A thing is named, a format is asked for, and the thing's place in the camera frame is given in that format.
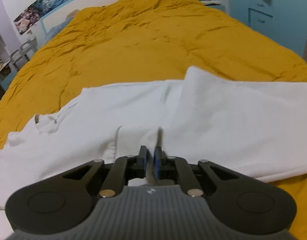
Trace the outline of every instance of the yellow duvet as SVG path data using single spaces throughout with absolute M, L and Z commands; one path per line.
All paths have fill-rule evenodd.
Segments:
M 191 65 L 230 80 L 307 82 L 298 55 L 199 1 L 120 0 L 79 12 L 19 71 L 0 102 L 0 149 L 83 87 L 183 79 Z M 307 175 L 275 185 L 297 202 L 290 232 L 307 240 Z

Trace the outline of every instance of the bed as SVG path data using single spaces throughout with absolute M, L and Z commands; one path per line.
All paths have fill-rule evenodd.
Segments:
M 191 65 L 230 80 L 307 82 L 297 54 L 197 0 L 120 0 L 81 10 L 19 71 L 0 101 L 0 149 L 84 87 L 183 79 Z M 290 232 L 307 239 L 307 174 L 274 184 L 296 200 Z

